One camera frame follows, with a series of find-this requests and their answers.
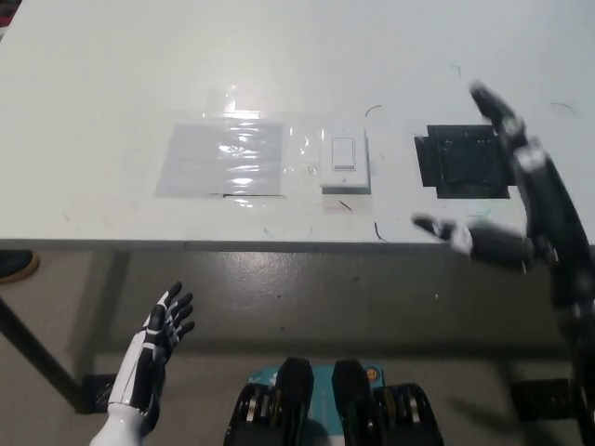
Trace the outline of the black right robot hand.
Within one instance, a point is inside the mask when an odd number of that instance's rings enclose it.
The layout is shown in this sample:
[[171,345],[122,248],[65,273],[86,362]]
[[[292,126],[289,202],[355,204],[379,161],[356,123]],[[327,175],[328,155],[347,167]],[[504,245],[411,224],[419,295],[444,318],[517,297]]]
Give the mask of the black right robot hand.
[[412,223],[474,261],[526,272],[546,265],[554,308],[585,306],[594,300],[594,260],[574,203],[549,153],[526,134],[520,117],[481,82],[469,93],[489,121],[509,163],[526,214],[524,233],[488,221],[459,223],[416,214]]

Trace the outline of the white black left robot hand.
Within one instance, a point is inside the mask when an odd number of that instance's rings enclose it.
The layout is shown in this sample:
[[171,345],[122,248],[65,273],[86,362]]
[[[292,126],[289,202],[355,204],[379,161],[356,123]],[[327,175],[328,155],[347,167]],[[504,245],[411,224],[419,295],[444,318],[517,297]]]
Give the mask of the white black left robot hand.
[[123,404],[146,414],[159,404],[165,367],[182,338],[194,328],[193,295],[175,282],[157,300],[134,334],[115,378],[110,404]]

